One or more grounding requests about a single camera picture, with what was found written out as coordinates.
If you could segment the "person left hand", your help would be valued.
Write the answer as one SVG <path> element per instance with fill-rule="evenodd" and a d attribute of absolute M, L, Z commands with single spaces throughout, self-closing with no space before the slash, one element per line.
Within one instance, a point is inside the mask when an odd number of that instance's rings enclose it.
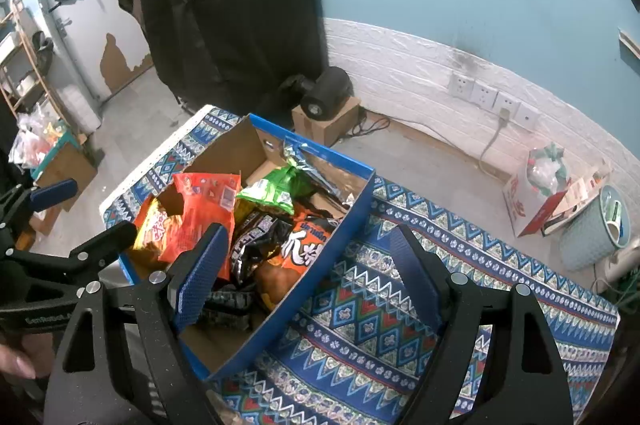
<path fill-rule="evenodd" d="M 30 334 L 20 345 L 0 345 L 0 370 L 21 379 L 42 379 L 49 376 L 55 359 L 51 333 Z"/>

